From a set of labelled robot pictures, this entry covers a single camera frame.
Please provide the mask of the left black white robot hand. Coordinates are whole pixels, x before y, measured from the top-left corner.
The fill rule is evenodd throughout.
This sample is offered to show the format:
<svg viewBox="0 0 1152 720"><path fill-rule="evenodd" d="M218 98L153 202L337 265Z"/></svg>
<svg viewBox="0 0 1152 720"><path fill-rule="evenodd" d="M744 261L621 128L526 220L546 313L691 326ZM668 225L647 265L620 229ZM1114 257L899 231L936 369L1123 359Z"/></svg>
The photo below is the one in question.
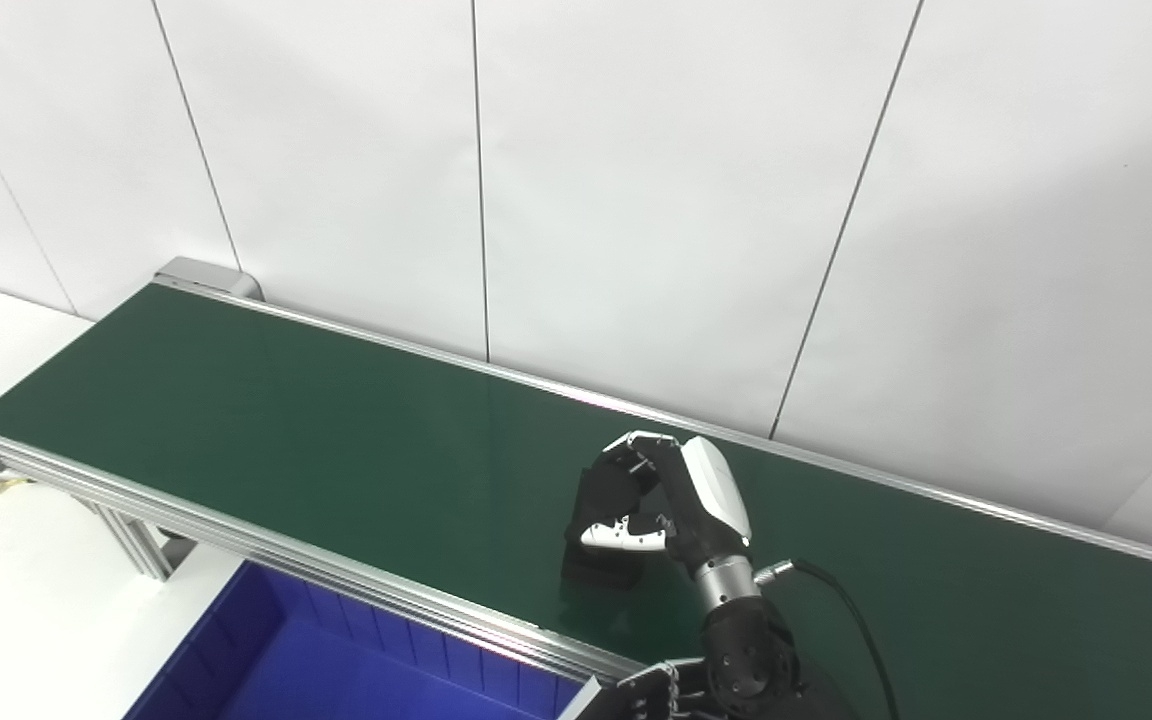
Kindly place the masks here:
<svg viewBox="0 0 1152 720"><path fill-rule="evenodd" d="M700 659L660 661L614 680L590 676L559 719L714 719L723 711Z"/></svg>

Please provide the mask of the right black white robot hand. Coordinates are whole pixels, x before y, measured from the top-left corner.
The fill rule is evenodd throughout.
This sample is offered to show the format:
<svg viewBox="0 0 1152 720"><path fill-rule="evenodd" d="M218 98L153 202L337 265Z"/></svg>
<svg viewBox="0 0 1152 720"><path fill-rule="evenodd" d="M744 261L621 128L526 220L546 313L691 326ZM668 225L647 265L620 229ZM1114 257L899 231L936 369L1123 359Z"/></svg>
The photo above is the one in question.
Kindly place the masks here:
<svg viewBox="0 0 1152 720"><path fill-rule="evenodd" d="M753 530L730 465L703 435L631 430L581 471L568 546L664 553L695 573L750 558Z"/></svg>

